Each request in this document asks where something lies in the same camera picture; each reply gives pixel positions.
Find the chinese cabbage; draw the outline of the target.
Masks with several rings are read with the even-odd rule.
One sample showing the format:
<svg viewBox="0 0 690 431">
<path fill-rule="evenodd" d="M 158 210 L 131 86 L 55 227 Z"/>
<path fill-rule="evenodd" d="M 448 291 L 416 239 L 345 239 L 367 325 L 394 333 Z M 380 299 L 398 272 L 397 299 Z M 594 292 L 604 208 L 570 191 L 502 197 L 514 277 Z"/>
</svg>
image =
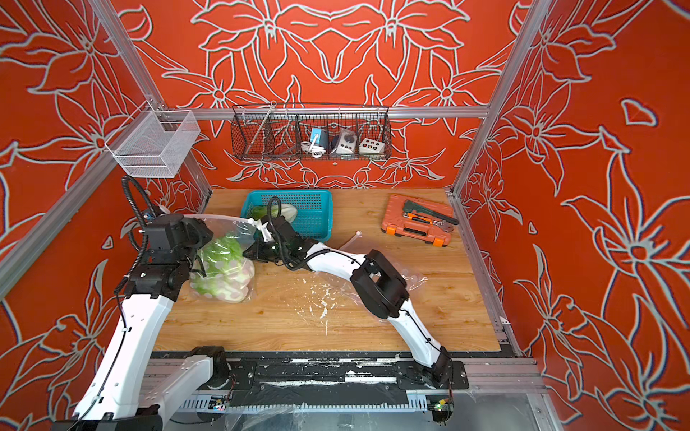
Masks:
<svg viewBox="0 0 690 431">
<path fill-rule="evenodd" d="M 243 259 L 239 242 L 230 236 L 214 239 L 201 250 L 201 260 L 208 277 L 239 270 Z"/>
<path fill-rule="evenodd" d="M 260 220 L 266 217 L 268 214 L 267 206 L 256 206 L 249 211 L 247 218 L 252 218 L 254 220 Z M 293 223 L 298 216 L 298 210 L 291 204 L 281 204 L 280 206 L 274 205 L 271 207 L 271 216 L 276 218 L 278 216 L 284 217 L 289 223 Z"/>
<path fill-rule="evenodd" d="M 247 265 L 231 269 L 227 273 L 219 273 L 215 276 L 201 276 L 192 273 L 190 286 L 201 297 L 214 299 L 227 303 L 242 303 L 250 297 L 251 283 L 255 274 L 251 262 Z"/>
</svg>

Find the clear zipper bag pink dots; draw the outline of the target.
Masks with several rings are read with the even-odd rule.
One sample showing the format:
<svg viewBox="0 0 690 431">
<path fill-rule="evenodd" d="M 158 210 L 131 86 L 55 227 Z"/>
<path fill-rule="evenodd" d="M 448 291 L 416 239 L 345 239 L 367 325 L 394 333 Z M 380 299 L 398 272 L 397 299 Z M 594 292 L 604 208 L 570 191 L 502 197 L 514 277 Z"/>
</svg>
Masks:
<svg viewBox="0 0 690 431">
<path fill-rule="evenodd" d="M 191 215 L 202 221 L 212 239 L 199 250 L 190 274 L 190 288 L 197 296 L 225 303 L 242 303 L 252 293 L 255 266 L 244 257 L 254 245 L 257 228 L 253 219 L 228 215 Z"/>
</svg>

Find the chinese cabbage front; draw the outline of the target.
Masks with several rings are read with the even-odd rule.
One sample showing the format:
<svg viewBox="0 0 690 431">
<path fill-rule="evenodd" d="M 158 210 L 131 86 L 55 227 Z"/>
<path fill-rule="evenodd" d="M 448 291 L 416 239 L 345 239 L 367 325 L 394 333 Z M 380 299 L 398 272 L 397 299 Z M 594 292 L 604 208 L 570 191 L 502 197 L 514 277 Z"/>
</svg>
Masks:
<svg viewBox="0 0 690 431">
<path fill-rule="evenodd" d="M 208 277 L 239 270 L 243 259 L 239 242 L 230 236 L 214 239 L 201 250 L 201 260 Z"/>
</svg>

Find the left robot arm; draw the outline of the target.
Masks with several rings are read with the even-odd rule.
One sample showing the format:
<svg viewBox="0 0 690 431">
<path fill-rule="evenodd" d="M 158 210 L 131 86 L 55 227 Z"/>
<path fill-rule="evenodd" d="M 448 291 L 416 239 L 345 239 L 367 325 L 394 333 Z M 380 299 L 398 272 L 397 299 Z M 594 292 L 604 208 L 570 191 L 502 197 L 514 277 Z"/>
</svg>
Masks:
<svg viewBox="0 0 690 431">
<path fill-rule="evenodd" d="M 86 394 L 54 430 L 161 430 L 203 385 L 230 380 L 226 351 L 194 348 L 161 383 L 141 388 L 157 337 L 213 232 L 199 217 L 161 215 L 144 228 L 142 261 L 122 281 L 120 319 Z"/>
</svg>

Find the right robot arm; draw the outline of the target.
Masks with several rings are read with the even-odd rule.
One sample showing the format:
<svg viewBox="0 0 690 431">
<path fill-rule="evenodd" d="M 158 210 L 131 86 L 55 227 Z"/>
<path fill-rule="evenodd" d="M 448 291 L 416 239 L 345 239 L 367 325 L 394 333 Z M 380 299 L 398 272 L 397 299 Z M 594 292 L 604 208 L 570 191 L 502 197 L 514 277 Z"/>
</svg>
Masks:
<svg viewBox="0 0 690 431">
<path fill-rule="evenodd" d="M 451 355 L 422 323 L 406 280 L 381 251 L 354 254 L 334 249 L 302 237 L 282 215 L 251 219 L 249 224 L 256 232 L 244 257 L 281 265 L 290 271 L 321 272 L 350 282 L 365 308 L 393 325 L 411 351 L 420 380 L 438 389 L 451 387 L 454 376 Z"/>
</svg>

